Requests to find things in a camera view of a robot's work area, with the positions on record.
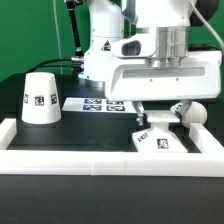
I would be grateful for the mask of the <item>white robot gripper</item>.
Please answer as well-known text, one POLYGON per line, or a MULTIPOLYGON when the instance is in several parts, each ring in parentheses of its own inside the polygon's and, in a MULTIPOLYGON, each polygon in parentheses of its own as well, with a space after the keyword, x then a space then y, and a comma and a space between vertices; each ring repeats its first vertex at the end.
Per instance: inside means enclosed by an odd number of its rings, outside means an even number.
POLYGON ((105 97, 113 101, 134 101, 137 122, 143 126, 145 113, 140 101, 182 100, 179 114, 184 120, 193 99, 216 98, 221 91, 221 52, 193 51, 174 65, 152 66, 146 56, 123 55, 138 41, 119 41, 111 46, 113 55, 105 82, 105 97))

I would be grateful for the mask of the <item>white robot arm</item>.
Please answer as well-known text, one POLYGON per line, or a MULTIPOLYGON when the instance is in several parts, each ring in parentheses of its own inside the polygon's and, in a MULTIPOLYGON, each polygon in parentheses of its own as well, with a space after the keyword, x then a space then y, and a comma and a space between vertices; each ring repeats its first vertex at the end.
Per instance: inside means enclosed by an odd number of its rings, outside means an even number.
POLYGON ((190 17, 198 0, 86 0, 90 47, 79 80, 112 101, 131 101, 144 124, 143 101, 194 99, 221 91, 219 51, 189 51, 190 17))

